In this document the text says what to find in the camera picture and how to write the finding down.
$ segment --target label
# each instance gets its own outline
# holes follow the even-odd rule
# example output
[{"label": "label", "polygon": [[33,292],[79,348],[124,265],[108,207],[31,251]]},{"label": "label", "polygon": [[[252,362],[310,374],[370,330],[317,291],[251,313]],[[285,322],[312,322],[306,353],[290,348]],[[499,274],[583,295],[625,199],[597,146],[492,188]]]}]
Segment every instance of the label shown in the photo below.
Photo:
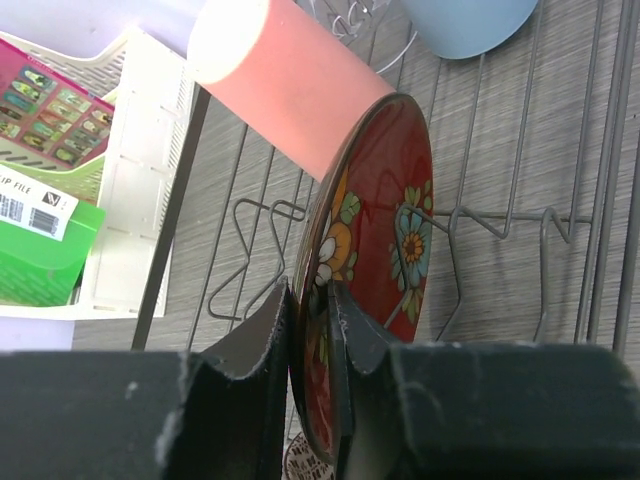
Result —
[{"label": "label", "polygon": [[62,241],[78,199],[0,165],[0,221]]},{"label": "label", "polygon": [[113,106],[2,38],[0,62],[0,144],[7,145],[5,150],[17,146],[56,170],[76,168],[106,150]]}]

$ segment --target blue flower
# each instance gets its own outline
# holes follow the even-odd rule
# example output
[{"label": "blue flower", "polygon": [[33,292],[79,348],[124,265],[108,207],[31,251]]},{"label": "blue flower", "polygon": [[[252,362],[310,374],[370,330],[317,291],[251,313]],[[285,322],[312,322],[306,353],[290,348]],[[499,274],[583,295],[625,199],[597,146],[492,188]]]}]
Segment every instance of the blue flower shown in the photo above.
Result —
[{"label": "blue flower", "polygon": [[[429,222],[420,215],[407,211],[400,218],[400,253],[407,265],[407,277],[410,288],[418,288],[420,280],[427,276],[429,268],[429,254],[431,253],[431,231]],[[391,276],[398,279],[398,289],[405,290],[404,278],[401,274],[398,248],[392,245]]]}]

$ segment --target barcode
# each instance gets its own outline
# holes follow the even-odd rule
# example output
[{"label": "barcode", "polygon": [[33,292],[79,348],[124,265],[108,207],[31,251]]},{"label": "barcode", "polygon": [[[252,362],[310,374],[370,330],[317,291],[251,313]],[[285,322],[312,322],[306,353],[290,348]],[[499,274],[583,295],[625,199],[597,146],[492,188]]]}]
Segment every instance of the barcode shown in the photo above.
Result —
[{"label": "barcode", "polygon": [[21,222],[23,209],[24,204],[22,202],[0,195],[0,217],[14,222]]},{"label": "barcode", "polygon": [[41,232],[48,233],[51,236],[55,236],[58,230],[58,217],[51,215],[50,213],[43,212],[37,208],[31,209],[31,218],[29,219],[29,226],[40,230]]}]

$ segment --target flower pattern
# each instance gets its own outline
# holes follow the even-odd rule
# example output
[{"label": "flower pattern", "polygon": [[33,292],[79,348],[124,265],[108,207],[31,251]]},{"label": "flower pattern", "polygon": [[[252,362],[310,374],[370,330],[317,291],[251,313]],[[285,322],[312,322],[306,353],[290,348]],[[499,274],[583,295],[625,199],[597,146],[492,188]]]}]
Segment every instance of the flower pattern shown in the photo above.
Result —
[{"label": "flower pattern", "polygon": [[[358,252],[351,252],[349,224],[360,212],[360,199],[353,193],[346,191],[347,173],[348,171],[344,172],[338,184],[331,205],[331,215],[327,218],[322,245],[318,253],[318,270],[309,303],[314,317],[323,311],[323,306],[320,304],[320,289],[332,279],[352,281],[353,268],[358,259]],[[326,325],[309,325],[309,328],[311,330],[309,338],[311,348],[308,349],[311,358],[309,360],[312,361],[316,358],[328,367]]]},{"label": "flower pattern", "polygon": [[[420,188],[407,187],[404,193],[404,200],[407,204],[424,207],[427,212],[431,211],[433,200],[431,198],[431,182],[426,182],[424,186],[424,200],[421,201],[422,191]],[[420,316],[420,308],[424,293],[420,288],[422,279],[427,276],[429,269],[429,254],[431,253],[432,225],[417,213],[405,209],[400,217],[400,244],[389,245],[391,252],[391,277],[398,282],[398,290],[405,292],[402,302],[402,311],[407,314],[409,321],[413,324]],[[406,277],[408,285],[405,285],[405,278],[402,275],[402,262],[406,265]]]}]

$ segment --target magenta box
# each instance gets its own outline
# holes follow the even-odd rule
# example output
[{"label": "magenta box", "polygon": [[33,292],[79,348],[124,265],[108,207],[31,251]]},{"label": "magenta box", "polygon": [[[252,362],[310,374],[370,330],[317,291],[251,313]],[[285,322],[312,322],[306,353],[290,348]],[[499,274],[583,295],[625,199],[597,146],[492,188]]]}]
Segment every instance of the magenta box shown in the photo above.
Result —
[{"label": "magenta box", "polygon": [[67,169],[107,148],[114,108],[0,39],[0,136]]}]

